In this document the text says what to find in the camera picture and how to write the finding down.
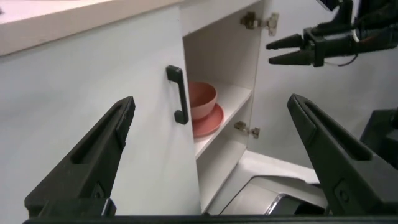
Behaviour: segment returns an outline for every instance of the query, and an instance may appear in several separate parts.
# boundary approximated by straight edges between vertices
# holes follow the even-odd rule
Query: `cabinet handle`
[[[185,95],[184,77],[182,69],[173,65],[169,65],[166,68],[167,79],[178,84],[178,90],[180,92],[181,109],[174,112],[174,118],[177,123],[187,124],[189,121],[188,117],[188,106],[187,96]]]

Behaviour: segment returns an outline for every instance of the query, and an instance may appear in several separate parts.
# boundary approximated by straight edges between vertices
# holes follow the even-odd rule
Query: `bowl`
[[[189,82],[188,91],[192,120],[199,120],[209,115],[216,105],[216,88],[209,83]]]

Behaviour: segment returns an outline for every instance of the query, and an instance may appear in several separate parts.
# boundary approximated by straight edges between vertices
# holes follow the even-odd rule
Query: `open cabinet door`
[[[26,220],[28,193],[127,96],[136,110],[116,214],[201,214],[192,125],[176,122],[181,96],[166,73],[181,68],[187,89],[179,17],[171,6],[0,58],[0,223]]]
[[[316,1],[266,0],[264,19],[280,14],[276,36],[261,35],[251,127],[260,128],[259,139],[249,138],[248,149],[301,166],[311,167],[305,148],[286,107],[291,94],[302,95],[328,113],[357,138],[372,110],[396,108],[397,50],[362,54],[347,67],[270,65],[268,58],[297,49],[266,50],[269,42],[306,27],[330,21],[334,14]],[[331,58],[345,63],[351,57]]]

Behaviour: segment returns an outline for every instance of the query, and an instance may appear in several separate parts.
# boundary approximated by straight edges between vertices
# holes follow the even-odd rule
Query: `pink plate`
[[[193,137],[200,138],[216,131],[224,120],[223,109],[216,103],[210,114],[202,119],[192,121]]]

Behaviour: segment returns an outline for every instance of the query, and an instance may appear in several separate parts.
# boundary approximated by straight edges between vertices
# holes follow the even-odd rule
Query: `metal hinge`
[[[255,139],[259,138],[260,129],[259,128],[250,129],[247,127],[246,123],[243,121],[238,121],[237,123],[235,123],[234,128],[240,130],[241,132],[243,132],[245,134],[252,134]]]
[[[278,26],[278,20],[278,12],[273,12],[271,16],[264,21],[262,19],[258,19],[255,12],[247,12],[246,15],[241,18],[241,24],[244,25],[247,29],[252,30],[257,27],[266,28],[270,36],[275,36],[276,28]]]

